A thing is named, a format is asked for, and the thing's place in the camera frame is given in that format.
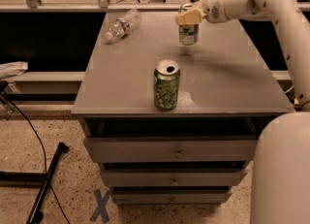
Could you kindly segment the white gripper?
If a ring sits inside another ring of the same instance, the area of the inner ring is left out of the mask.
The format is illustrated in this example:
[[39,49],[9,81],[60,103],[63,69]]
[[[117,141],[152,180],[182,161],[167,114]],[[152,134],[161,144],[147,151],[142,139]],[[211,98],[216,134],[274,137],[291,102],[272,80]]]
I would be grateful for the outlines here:
[[175,17],[178,25],[197,25],[204,19],[210,23],[223,23],[229,19],[225,13],[225,0],[202,0],[201,7],[193,7]]

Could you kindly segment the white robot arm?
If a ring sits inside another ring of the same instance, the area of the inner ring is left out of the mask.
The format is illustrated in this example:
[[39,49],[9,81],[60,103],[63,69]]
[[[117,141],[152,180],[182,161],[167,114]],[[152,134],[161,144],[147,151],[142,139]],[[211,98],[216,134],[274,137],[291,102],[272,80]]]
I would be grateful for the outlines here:
[[179,25],[203,20],[270,21],[287,66],[274,71],[292,84],[299,110],[266,125],[254,155],[250,224],[310,224],[310,22],[297,0],[201,0],[175,17]]

